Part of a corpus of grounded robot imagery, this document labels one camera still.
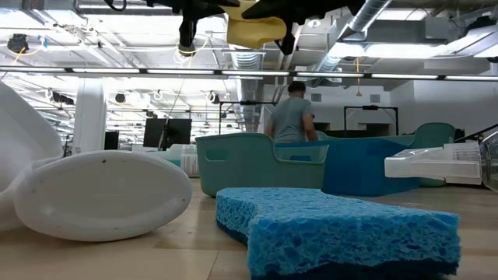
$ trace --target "gray t-shirt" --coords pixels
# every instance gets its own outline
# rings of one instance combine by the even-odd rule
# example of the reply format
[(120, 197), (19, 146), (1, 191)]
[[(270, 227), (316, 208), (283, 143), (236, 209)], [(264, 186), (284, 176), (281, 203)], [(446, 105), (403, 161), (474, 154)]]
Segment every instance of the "gray t-shirt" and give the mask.
[(299, 97), (289, 97), (279, 103), (272, 114), (276, 143), (305, 142), (303, 116), (311, 114), (311, 102)]

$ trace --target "computer monitor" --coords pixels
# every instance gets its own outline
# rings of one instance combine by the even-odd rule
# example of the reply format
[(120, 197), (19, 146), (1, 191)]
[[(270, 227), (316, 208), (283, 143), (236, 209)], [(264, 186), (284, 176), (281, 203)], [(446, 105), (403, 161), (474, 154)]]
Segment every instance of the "computer monitor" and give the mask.
[(192, 119), (170, 119), (167, 125), (166, 122), (167, 119), (147, 119), (143, 139), (144, 147), (159, 147), (163, 131), (164, 136), (161, 147), (169, 148), (172, 144), (190, 144)]

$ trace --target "yellow object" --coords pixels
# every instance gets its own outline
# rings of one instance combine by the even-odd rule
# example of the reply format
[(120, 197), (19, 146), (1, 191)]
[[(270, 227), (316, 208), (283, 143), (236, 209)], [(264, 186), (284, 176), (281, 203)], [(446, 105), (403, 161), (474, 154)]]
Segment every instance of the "yellow object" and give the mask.
[(259, 49), (264, 43), (282, 39), (286, 35), (286, 24), (278, 17), (264, 19), (243, 19), (242, 13), (249, 9), (255, 1), (240, 1), (240, 7), (221, 8), (228, 14), (226, 42), (243, 47)]

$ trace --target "teal plastic basket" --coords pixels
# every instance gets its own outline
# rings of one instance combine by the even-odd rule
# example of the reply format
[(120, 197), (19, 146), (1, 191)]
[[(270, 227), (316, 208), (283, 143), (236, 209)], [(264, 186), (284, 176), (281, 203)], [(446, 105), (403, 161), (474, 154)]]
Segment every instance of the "teal plastic basket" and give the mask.
[(263, 134), (238, 133), (196, 139), (202, 191), (227, 187), (323, 186), (328, 145), (276, 148)]

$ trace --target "black frame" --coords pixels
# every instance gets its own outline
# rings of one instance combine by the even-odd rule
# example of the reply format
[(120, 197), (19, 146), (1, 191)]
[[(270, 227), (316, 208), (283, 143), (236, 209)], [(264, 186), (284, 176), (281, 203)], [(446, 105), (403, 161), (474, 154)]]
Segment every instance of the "black frame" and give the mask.
[(390, 109), (395, 112), (396, 118), (396, 135), (399, 135), (399, 119), (398, 119), (398, 108), (397, 107), (379, 107), (375, 105), (371, 106), (344, 106), (344, 136), (348, 134), (348, 121), (347, 121), (347, 111), (348, 109), (362, 109), (362, 110), (379, 110), (379, 109)]
[(243, 101), (219, 101), (219, 120), (218, 120), (218, 135), (221, 135), (221, 116), (223, 115), (223, 104), (239, 104), (242, 106), (254, 106), (254, 105), (263, 105), (263, 104), (271, 104), (276, 106), (276, 102), (261, 102), (255, 100), (243, 100)]

